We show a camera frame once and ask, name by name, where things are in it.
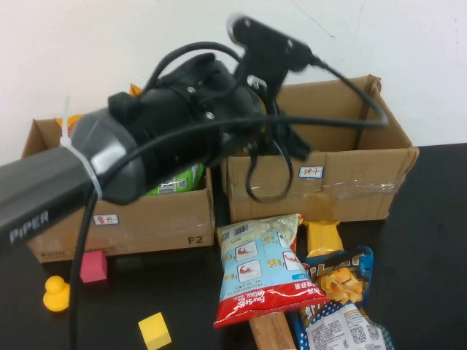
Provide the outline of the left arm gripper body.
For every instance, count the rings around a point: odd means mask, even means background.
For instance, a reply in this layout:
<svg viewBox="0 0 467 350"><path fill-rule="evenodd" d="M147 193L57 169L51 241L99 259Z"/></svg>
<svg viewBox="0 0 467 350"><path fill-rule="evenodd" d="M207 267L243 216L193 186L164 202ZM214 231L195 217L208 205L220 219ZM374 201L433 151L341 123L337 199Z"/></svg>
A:
<svg viewBox="0 0 467 350"><path fill-rule="evenodd" d="M217 114L220 120L229 124L219 127L220 141L217 159L231 155L247 154L281 155L286 151L285 139L290 134L286 124L260 124L246 122L246 119L266 116L259 97L245 87L239 87L226 97L218 100Z"/></svg>

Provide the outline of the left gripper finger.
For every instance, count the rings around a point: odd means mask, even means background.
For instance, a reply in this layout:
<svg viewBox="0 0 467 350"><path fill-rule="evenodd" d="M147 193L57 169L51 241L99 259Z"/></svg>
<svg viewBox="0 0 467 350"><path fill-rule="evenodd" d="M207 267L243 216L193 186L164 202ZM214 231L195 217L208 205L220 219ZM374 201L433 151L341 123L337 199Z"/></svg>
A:
<svg viewBox="0 0 467 350"><path fill-rule="evenodd" d="M312 151L310 143L304 141L291 125L281 127L281 140L288 154L299 160L307 160Z"/></svg>

